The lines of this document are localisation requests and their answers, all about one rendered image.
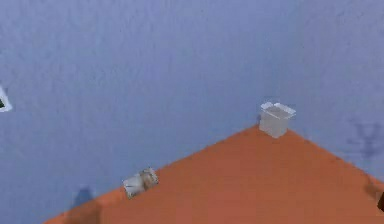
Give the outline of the white cylinder container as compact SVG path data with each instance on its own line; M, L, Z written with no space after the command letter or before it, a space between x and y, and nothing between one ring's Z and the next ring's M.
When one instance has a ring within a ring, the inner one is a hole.
M155 170L151 167L143 169L139 173L123 181L123 187L129 199L153 188L159 183Z

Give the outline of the white open box bin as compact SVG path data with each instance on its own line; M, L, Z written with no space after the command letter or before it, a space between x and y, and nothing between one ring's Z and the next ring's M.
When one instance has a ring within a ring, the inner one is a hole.
M296 111L281 103L266 102L261 105L259 129L273 138L283 136Z

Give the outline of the white framed wall picture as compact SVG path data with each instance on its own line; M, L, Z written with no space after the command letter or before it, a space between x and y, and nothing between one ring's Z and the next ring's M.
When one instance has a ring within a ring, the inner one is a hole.
M0 112L7 112L12 109L5 90L0 86Z

